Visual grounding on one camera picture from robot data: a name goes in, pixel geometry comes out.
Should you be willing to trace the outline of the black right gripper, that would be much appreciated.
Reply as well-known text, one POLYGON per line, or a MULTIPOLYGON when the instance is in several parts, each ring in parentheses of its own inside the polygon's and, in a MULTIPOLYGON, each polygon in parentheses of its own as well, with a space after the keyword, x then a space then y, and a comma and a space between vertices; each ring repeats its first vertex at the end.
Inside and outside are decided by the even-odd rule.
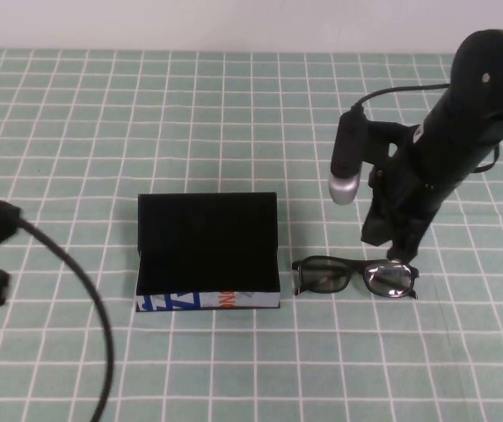
POLYGON ((405 156, 374 161, 368 185, 373 196, 361 241, 372 246, 391 242, 387 259, 410 263, 449 196, 449 185, 421 179, 405 156))

